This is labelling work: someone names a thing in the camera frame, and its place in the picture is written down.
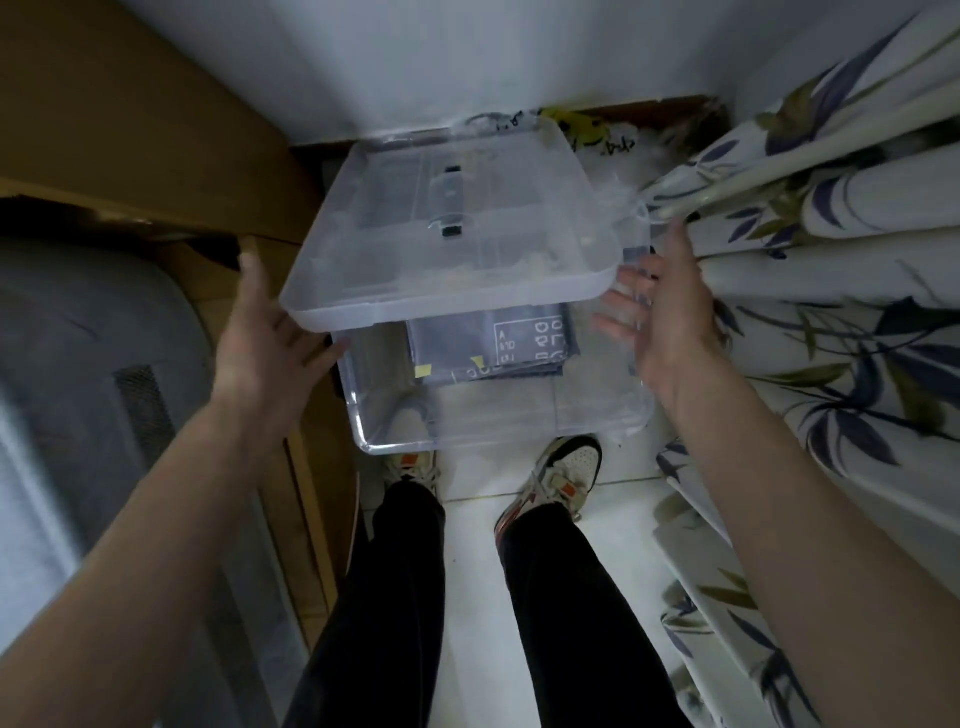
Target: plastic box lid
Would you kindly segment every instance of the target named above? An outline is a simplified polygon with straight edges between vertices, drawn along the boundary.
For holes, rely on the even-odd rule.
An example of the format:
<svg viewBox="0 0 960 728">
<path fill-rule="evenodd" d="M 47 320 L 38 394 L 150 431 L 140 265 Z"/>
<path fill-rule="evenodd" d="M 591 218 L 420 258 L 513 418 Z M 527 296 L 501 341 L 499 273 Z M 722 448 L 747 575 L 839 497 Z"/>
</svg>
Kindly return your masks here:
<svg viewBox="0 0 960 728">
<path fill-rule="evenodd" d="M 280 294 L 301 327 L 338 331 L 595 298 L 621 249 L 550 119 L 359 142 Z"/>
</svg>

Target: white sneaker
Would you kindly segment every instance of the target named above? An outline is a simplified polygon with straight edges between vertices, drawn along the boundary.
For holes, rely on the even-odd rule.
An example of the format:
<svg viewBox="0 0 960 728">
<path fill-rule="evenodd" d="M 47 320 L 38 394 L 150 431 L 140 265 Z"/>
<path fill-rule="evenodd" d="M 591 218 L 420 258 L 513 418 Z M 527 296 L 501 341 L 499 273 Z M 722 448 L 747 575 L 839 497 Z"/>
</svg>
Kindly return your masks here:
<svg viewBox="0 0 960 728">
<path fill-rule="evenodd" d="M 579 521 L 580 511 L 596 484 L 602 461 L 603 450 L 592 435 L 554 440 L 537 461 L 523 492 L 496 522 L 493 536 L 497 548 L 500 548 L 503 534 L 511 523 L 546 503 L 562 503 L 570 517 Z"/>
<path fill-rule="evenodd" d="M 437 496 L 436 452 L 410 452 L 402 455 L 387 455 L 383 458 L 383 478 L 389 488 L 394 483 L 419 483 Z"/>
</svg>

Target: left hand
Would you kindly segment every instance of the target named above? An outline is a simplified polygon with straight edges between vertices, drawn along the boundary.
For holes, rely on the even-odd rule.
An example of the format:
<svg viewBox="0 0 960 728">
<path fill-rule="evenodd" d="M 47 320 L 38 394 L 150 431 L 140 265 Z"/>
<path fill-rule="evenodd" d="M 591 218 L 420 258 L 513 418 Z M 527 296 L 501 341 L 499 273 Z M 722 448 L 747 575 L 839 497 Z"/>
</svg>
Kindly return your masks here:
<svg viewBox="0 0 960 728">
<path fill-rule="evenodd" d="M 270 446 L 293 429 L 313 388 L 344 355 L 348 342 L 325 349 L 325 334 L 297 326 L 269 299 L 257 255 L 241 254 L 240 269 L 236 303 L 217 347 L 211 404 Z"/>
</svg>

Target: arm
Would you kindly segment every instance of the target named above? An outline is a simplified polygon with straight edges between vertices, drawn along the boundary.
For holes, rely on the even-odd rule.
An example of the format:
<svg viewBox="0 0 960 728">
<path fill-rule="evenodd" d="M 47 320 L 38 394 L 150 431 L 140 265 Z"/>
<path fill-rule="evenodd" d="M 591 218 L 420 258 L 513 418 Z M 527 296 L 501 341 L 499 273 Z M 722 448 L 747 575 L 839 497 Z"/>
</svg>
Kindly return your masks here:
<svg viewBox="0 0 960 728">
<path fill-rule="evenodd" d="M 241 256 L 210 402 L 186 425 L 62 593 L 0 659 L 0 725 L 147 726 L 268 458 L 342 355 L 319 352 Z"/>
<path fill-rule="evenodd" d="M 824 724 L 960 725 L 960 602 L 847 499 L 722 354 L 683 227 L 666 258 L 641 265 L 659 280 L 619 280 L 654 305 L 615 292 L 607 302 L 643 330 L 597 326 L 636 345 Z"/>
</svg>

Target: leg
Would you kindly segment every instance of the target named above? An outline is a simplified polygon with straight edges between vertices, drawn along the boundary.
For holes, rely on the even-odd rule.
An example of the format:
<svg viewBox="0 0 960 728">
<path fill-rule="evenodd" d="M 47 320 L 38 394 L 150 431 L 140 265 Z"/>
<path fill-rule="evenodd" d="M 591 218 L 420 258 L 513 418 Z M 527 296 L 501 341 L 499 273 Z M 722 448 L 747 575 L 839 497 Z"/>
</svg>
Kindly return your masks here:
<svg viewBox="0 0 960 728">
<path fill-rule="evenodd" d="M 423 484 L 388 488 L 284 726 L 425 728 L 444 635 L 444 522 Z"/>
<path fill-rule="evenodd" d="M 561 457 L 544 467 L 548 451 L 521 497 L 533 503 L 511 519 L 508 510 L 497 529 L 540 720 L 544 728 L 688 726 L 660 657 L 574 525 L 600 468 L 599 445 L 567 442 L 577 440 L 597 449 L 595 465 L 581 452 L 572 466 Z M 579 497 L 564 495 L 571 485 Z"/>
</svg>

